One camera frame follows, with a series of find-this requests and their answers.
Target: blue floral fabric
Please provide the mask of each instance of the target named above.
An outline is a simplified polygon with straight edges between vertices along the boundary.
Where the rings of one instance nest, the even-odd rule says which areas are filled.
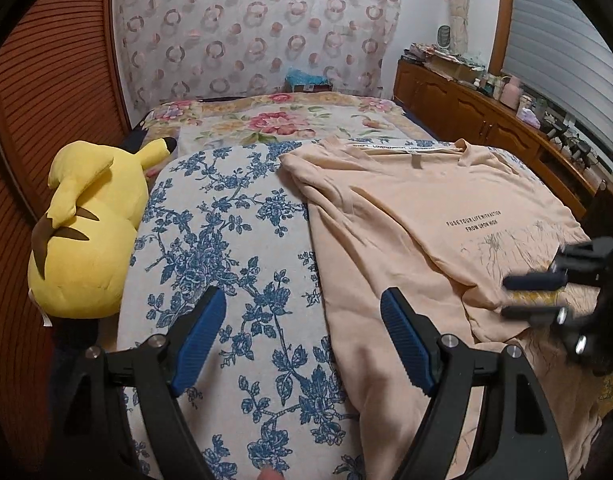
[[[175,160],[151,193],[130,261],[118,349],[167,332],[208,285],[227,296],[200,378],[179,399],[217,480],[252,480],[264,466],[292,480],[365,478],[357,412],[327,334],[306,204],[280,170],[279,156],[300,145]],[[125,404],[142,471],[161,478],[130,388]]]

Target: wooden wardrobe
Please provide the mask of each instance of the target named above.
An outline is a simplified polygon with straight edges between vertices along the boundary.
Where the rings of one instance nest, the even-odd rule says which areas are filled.
[[[117,146],[129,127],[111,0],[36,0],[0,46],[0,424],[26,469],[41,463],[49,429],[51,329],[26,280],[48,170],[67,143]]]

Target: bed sheet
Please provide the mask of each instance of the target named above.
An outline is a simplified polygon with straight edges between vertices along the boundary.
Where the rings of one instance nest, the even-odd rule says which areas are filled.
[[[176,153],[150,175],[178,156],[257,142],[331,136],[432,139],[392,101],[337,92],[280,93],[213,103],[176,101],[154,108],[141,127],[148,131],[143,146],[160,137],[178,140]]]
[[[167,332],[208,285],[227,295],[200,378],[179,399],[218,480],[253,480],[264,465],[293,480],[365,477],[357,413],[331,353],[306,204],[279,170],[279,155],[302,142],[218,148],[173,162],[160,173],[130,261],[118,349]],[[514,156],[492,150],[538,180]],[[142,470],[160,478],[130,388],[125,403]]]

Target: gray blind slat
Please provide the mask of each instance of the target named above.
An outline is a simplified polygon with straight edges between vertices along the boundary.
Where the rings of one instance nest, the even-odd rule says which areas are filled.
[[[572,0],[513,0],[504,71],[613,149],[613,54]]]

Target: pink circle pattern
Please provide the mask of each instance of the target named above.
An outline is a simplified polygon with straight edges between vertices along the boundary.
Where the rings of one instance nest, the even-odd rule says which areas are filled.
[[[140,110],[172,98],[276,91],[290,67],[378,96],[400,10],[400,0],[114,2],[125,9],[115,12],[125,31],[120,68]]]

